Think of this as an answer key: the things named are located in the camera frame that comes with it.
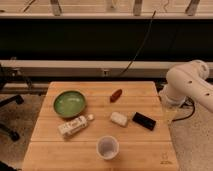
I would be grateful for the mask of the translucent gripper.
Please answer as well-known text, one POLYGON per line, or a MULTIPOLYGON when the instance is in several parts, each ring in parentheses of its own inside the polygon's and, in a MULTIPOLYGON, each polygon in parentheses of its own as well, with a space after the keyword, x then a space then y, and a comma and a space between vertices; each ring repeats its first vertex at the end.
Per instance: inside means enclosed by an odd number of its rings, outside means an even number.
POLYGON ((171 104, 169 104, 167 102, 163 102, 162 108, 163 108, 163 112, 164 112, 164 118, 165 118, 167 124, 170 125, 178 113, 178 107, 172 106, 171 104))

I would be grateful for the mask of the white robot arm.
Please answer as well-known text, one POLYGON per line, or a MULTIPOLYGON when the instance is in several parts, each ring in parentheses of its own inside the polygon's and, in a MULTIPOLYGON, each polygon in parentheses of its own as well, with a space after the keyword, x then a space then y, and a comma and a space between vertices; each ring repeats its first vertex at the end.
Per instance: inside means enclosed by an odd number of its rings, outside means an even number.
POLYGON ((159 91, 168 125, 175 119, 177 109, 187 97, 213 112, 213 85, 206 81, 209 74, 209 67, 202 60, 179 64, 168 70, 167 84, 159 91))

